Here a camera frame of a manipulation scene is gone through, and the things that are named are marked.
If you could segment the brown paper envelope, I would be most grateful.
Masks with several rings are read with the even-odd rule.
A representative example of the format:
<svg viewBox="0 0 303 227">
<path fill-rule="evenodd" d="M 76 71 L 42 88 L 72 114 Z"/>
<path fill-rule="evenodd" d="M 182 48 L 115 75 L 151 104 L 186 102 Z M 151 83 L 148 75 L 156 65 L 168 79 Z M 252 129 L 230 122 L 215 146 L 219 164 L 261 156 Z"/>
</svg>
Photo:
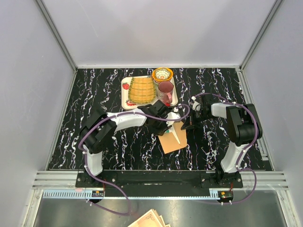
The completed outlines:
<svg viewBox="0 0 303 227">
<path fill-rule="evenodd" d="M 171 132 L 164 133 L 163 136 L 158 136 L 164 154 L 168 154 L 168 153 L 180 150 L 187 146 L 186 130 L 181 130 L 183 122 L 176 122 L 173 125 L 175 127 L 175 130 L 177 131 L 177 135 L 180 140 L 180 144 L 178 144 L 178 142 L 176 141 L 175 137 L 173 136 L 173 134 Z"/>
</svg>

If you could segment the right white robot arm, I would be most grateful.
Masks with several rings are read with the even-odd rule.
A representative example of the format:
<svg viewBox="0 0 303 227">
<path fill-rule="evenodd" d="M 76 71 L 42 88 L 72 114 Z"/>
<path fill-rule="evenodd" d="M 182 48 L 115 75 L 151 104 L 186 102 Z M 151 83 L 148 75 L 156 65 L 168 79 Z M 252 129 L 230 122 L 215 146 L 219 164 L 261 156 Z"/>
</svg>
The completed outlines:
<svg viewBox="0 0 303 227">
<path fill-rule="evenodd" d="M 222 188 L 230 186 L 240 177 L 240 165 L 246 152 L 263 134 L 255 106 L 228 102 L 211 93 L 191 97 L 189 106 L 189 117 L 181 127 L 182 130 L 198 128 L 202 122 L 219 117 L 227 121 L 226 131 L 230 143 L 210 182 Z"/>
</svg>

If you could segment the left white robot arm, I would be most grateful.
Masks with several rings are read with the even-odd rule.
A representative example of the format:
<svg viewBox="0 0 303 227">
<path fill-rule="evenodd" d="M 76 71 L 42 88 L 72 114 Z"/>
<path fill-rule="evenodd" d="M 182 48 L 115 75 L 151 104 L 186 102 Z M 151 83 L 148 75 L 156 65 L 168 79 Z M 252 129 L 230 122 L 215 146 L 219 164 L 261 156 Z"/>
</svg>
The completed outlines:
<svg viewBox="0 0 303 227">
<path fill-rule="evenodd" d="M 171 109 L 162 101 L 119 113 L 96 111 L 82 127 L 78 145 L 85 155 L 85 169 L 90 171 L 86 175 L 86 182 L 91 187 L 98 187 L 102 183 L 100 173 L 103 171 L 103 151 L 116 132 L 147 126 L 153 134 L 163 135 L 170 128 L 167 121 L 171 116 L 170 113 Z"/>
</svg>

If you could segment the ornate bordered letter paper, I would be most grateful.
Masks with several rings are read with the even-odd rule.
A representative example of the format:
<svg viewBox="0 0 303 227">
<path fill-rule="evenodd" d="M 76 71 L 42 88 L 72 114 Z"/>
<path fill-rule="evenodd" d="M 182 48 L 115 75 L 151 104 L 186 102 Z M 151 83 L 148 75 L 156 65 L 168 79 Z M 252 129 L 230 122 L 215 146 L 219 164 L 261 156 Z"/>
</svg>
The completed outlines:
<svg viewBox="0 0 303 227">
<path fill-rule="evenodd" d="M 173 136 L 175 137 L 175 139 L 176 139 L 176 141 L 178 142 L 178 144 L 180 144 L 180 140 L 179 140 L 179 138 L 178 138 L 177 131 L 175 130 L 174 125 L 172 125 L 172 127 L 171 127 L 171 133 L 172 133 Z"/>
</svg>

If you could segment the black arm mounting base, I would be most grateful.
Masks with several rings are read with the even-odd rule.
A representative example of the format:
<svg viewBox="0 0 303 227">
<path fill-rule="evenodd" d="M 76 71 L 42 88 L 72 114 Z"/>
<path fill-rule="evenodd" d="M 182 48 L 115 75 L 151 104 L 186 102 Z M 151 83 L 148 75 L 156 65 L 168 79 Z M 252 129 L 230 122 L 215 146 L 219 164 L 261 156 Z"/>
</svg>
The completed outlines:
<svg viewBox="0 0 303 227">
<path fill-rule="evenodd" d="M 220 180 L 214 171 L 104 170 L 97 178 L 120 187 L 169 184 L 201 188 L 240 189 L 243 187 L 240 173 L 228 174 L 226 178 Z"/>
</svg>

